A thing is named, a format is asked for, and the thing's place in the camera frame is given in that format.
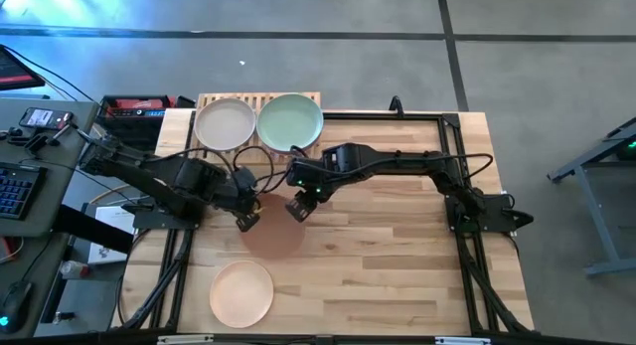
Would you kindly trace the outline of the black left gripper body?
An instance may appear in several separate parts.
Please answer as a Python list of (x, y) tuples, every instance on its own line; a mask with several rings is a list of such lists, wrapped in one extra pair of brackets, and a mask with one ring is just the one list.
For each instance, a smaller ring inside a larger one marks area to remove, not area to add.
[(257, 198), (239, 199), (231, 209), (236, 225), (242, 233), (248, 232), (260, 219), (261, 204)]

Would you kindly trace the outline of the black smartphone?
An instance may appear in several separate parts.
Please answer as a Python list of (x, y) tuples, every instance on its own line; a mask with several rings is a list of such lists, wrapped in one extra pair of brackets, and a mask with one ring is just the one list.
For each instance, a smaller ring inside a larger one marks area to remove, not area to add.
[(23, 113), (19, 125), (26, 128), (61, 130), (74, 117), (70, 111), (29, 107)]

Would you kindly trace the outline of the red black toolbox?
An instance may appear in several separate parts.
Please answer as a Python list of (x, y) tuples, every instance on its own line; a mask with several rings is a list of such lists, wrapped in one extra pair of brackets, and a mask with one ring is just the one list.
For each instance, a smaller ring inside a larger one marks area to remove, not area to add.
[(194, 107), (181, 95), (105, 95), (95, 122), (121, 138), (155, 140), (168, 109)]

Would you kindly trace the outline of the brown terracotta plate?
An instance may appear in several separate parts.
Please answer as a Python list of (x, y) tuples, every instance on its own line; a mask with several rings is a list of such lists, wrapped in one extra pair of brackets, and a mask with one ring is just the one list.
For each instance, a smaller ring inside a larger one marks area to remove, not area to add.
[(259, 221), (249, 231), (239, 234), (243, 245), (257, 258), (291, 256), (303, 243), (305, 226), (286, 211), (286, 198), (267, 194), (259, 201), (262, 206)]

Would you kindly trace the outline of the cream peach plate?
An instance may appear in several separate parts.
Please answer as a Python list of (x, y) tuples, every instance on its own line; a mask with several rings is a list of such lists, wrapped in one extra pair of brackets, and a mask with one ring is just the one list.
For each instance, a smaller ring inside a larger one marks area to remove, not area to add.
[(234, 261), (216, 275), (209, 302), (217, 319), (231, 328), (248, 328), (269, 311), (274, 297), (271, 275), (259, 263)]

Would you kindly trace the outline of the small white bottle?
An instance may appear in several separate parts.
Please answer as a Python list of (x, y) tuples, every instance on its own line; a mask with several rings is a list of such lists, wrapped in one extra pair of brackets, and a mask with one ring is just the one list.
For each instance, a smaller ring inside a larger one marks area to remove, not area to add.
[(63, 279), (77, 279), (88, 276), (90, 267), (88, 264), (76, 260), (66, 260), (60, 266), (60, 274)]

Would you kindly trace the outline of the black backlit keyboard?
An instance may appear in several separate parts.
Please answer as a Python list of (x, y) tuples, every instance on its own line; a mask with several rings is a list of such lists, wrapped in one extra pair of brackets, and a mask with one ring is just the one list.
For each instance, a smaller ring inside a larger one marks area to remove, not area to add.
[(0, 218), (24, 220), (48, 169), (0, 162)]

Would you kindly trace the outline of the grey side desk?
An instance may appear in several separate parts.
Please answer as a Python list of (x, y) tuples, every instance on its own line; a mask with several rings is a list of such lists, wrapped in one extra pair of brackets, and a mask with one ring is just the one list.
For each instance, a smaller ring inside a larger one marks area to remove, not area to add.
[(32, 283), (23, 326), (13, 334), (0, 331), (0, 341), (33, 336), (66, 251), (69, 236), (53, 233), (51, 227), (71, 182), (84, 141), (75, 131), (68, 130), (60, 137), (60, 142), (59, 146), (46, 146), (38, 151), (40, 161), (22, 147), (0, 142), (0, 161), (47, 169), (43, 185), (25, 220), (0, 218), (0, 236), (16, 236), (23, 240), (17, 258), (0, 264), (0, 302), (12, 283), (19, 280)]

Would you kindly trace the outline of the grey metal stand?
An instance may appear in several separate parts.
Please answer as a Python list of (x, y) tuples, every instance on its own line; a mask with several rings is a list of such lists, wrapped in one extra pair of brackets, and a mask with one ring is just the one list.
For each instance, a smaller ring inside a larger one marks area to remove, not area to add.
[(579, 185), (605, 253), (605, 260), (584, 272), (636, 270), (636, 116), (547, 174), (555, 184), (569, 176)]

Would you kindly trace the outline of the grey beige plate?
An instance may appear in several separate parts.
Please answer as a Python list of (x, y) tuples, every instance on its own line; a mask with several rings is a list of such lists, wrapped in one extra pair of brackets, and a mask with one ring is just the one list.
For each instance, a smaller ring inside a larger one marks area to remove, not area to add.
[(197, 112), (194, 131), (203, 146), (231, 151), (250, 140), (255, 124), (255, 112), (245, 101), (221, 98)]

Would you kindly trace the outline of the light green plate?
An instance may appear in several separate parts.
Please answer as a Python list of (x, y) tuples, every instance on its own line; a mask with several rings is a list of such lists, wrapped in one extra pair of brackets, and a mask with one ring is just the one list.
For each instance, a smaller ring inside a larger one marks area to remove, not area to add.
[(310, 97), (289, 93), (275, 97), (258, 113), (256, 131), (269, 149), (287, 153), (292, 146), (306, 149), (324, 126), (321, 107)]

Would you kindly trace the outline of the wooden slatted shelf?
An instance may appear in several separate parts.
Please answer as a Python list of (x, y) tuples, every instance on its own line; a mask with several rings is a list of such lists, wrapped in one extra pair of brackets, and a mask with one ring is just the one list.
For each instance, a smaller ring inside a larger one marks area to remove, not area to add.
[[(201, 93), (196, 103), (196, 114), (197, 117), (203, 108), (213, 101), (223, 99), (223, 98), (236, 98), (245, 103), (247, 103), (253, 110), (255, 115), (258, 115), (261, 109), (272, 99), (281, 96), (282, 92), (214, 92), (214, 93)], [(230, 150), (230, 151), (222, 151), (221, 154), (229, 161), (232, 162), (237, 152), (247, 146), (258, 145), (261, 147), (265, 147), (264, 143), (257, 136), (257, 131), (252, 134), (252, 137), (242, 144), (239, 148)], [(287, 154), (279, 153), (277, 151), (268, 151), (269, 155), (272, 158), (274, 170), (276, 172), (282, 171), (285, 169), (287, 162), (289, 161), (289, 156)], [(200, 159), (204, 159), (210, 163), (216, 164), (218, 166), (224, 167), (225, 164), (221, 160), (221, 158), (213, 153), (208, 151), (196, 151), (194, 156)], [(265, 156), (263, 151), (251, 149), (242, 153), (238, 157), (238, 165), (245, 165), (249, 167), (258, 177), (263, 176), (269, 170), (268, 159)]]

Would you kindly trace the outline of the black desk monitor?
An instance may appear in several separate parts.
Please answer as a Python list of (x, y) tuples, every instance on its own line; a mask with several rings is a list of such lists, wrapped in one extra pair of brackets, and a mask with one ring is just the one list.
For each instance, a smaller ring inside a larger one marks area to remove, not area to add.
[(42, 77), (0, 45), (0, 91), (44, 86)]

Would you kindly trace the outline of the black computer mouse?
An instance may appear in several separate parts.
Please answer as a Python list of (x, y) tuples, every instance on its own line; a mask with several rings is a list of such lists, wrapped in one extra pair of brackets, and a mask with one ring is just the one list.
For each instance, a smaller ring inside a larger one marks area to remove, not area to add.
[(12, 283), (0, 301), (0, 332), (12, 334), (26, 323), (33, 283), (19, 280)]

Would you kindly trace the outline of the white paper box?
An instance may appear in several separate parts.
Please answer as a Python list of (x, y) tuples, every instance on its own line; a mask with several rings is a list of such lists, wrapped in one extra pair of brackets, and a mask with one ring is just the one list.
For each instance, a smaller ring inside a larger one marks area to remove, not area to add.
[[(133, 227), (134, 215), (125, 211), (121, 207), (97, 207), (95, 209), (94, 217), (97, 220), (113, 226), (121, 231), (124, 231), (132, 236), (135, 236), (136, 234), (136, 231)], [(91, 243), (87, 262), (89, 264), (103, 264), (125, 261), (126, 259), (127, 255), (124, 253), (105, 248), (102, 245)]]

